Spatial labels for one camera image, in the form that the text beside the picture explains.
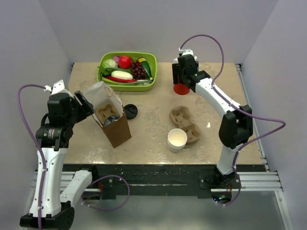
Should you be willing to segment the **brown paper takeout bag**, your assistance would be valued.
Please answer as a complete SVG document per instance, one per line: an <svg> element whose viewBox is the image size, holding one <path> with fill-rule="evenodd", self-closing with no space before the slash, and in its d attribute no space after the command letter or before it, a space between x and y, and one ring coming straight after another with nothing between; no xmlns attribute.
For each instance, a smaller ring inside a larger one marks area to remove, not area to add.
<svg viewBox="0 0 307 230"><path fill-rule="evenodd" d="M116 148L131 138L122 101L109 85L103 81L97 82L86 89L83 95L93 105L92 117L112 147Z"/></svg>

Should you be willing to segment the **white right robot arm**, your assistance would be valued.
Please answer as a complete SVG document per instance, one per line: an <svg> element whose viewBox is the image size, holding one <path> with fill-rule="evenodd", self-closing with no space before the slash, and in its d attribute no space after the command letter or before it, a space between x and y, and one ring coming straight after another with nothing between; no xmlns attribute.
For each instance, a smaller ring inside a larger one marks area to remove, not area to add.
<svg viewBox="0 0 307 230"><path fill-rule="evenodd" d="M253 135L252 118L245 115L252 114L252 109L249 105L241 106L213 86L212 78L206 71L199 70L199 63L192 54L180 54L172 64L172 71L175 85L184 85L201 96L222 119L218 135L223 147L216 166L219 173L213 181L217 187L225 188L231 182L229 174L236 168L239 148Z"/></svg>

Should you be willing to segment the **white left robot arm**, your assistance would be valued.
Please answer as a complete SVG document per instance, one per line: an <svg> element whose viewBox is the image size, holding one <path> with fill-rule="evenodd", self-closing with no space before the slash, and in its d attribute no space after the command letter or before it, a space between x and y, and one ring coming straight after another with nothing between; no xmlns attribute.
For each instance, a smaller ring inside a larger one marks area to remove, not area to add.
<svg viewBox="0 0 307 230"><path fill-rule="evenodd" d="M75 204L86 187L99 184L98 174L78 170L64 193L60 193L63 163L75 124L94 113L94 108L80 91L74 95L58 92L47 101L48 112L41 119L35 140L38 169L35 196L20 226L38 230L68 230L72 226Z"/></svg>

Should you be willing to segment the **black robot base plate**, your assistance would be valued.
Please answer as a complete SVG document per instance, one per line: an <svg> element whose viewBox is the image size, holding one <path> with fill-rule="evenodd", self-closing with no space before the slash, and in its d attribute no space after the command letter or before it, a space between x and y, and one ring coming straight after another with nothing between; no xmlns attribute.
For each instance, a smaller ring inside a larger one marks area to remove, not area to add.
<svg viewBox="0 0 307 230"><path fill-rule="evenodd" d="M64 172L89 170L93 179L102 182L91 185L103 200L117 196L195 196L211 198L216 188L214 165L201 164L64 164Z"/></svg>

